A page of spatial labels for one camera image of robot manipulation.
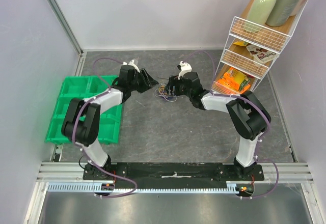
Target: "black mounting plate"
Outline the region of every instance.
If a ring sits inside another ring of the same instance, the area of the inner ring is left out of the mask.
[[[225,188],[227,181],[263,181],[264,173],[261,165],[243,178],[239,178],[233,164],[224,163],[112,163],[111,173],[133,179],[138,188]],[[85,166],[83,180],[114,180],[94,166]],[[127,181],[117,179],[115,188],[133,188]]]

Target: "pump bottle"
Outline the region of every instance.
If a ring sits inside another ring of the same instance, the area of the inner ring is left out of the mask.
[[[285,24],[298,2],[299,0],[277,0],[266,24],[273,27]]]
[[[247,20],[256,24],[264,25],[276,3],[276,0],[254,0],[249,10]],[[258,32],[260,28],[251,23],[244,25],[247,32]]]

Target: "metal sheet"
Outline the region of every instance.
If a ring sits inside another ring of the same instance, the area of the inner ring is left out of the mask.
[[[256,186],[263,192],[270,185]],[[91,193],[49,192],[39,224],[63,223],[312,223],[301,186],[280,185],[271,195],[240,200],[226,194],[139,193],[98,199]]]

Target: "white wall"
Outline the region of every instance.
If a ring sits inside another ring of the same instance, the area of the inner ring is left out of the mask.
[[[326,207],[326,0],[310,0],[271,69],[299,160],[308,163]]]
[[[223,47],[249,0],[57,0],[83,49]]]
[[[77,53],[46,0],[0,0],[0,222],[23,222],[63,78]]]

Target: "white robotic arm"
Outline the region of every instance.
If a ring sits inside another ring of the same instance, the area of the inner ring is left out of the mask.
[[[226,104],[228,104],[232,100],[234,100],[234,98],[217,97],[210,93],[206,94],[201,99],[205,110],[217,110],[225,113],[229,113]],[[240,136],[239,150],[236,155],[236,160],[243,167],[249,167],[255,162],[254,154],[256,150],[257,140],[260,134],[257,135],[253,140],[245,139],[244,137]]]
[[[255,149],[258,137],[266,130],[265,121],[252,107],[239,99],[214,96],[202,88],[198,75],[192,71],[189,64],[182,62],[178,66],[181,70],[178,76],[171,76],[166,86],[168,94],[174,96],[186,95],[194,107],[202,110],[217,110],[229,113],[237,132],[240,134],[239,151],[234,159],[239,175],[245,175],[255,166]],[[113,88],[92,98],[72,99],[62,127],[62,134],[72,138],[73,125],[76,123],[76,114],[81,106],[91,100],[85,109],[84,121],[78,122],[76,130],[76,144],[84,150],[90,159],[89,163],[96,164],[107,171],[111,165],[110,157],[103,151],[98,139],[99,116],[108,109],[125,102],[132,91],[144,92],[158,84],[148,73],[139,70],[135,64],[123,65],[120,76],[113,82]],[[255,103],[270,121],[270,116],[258,99],[251,92],[246,92],[246,99]]]

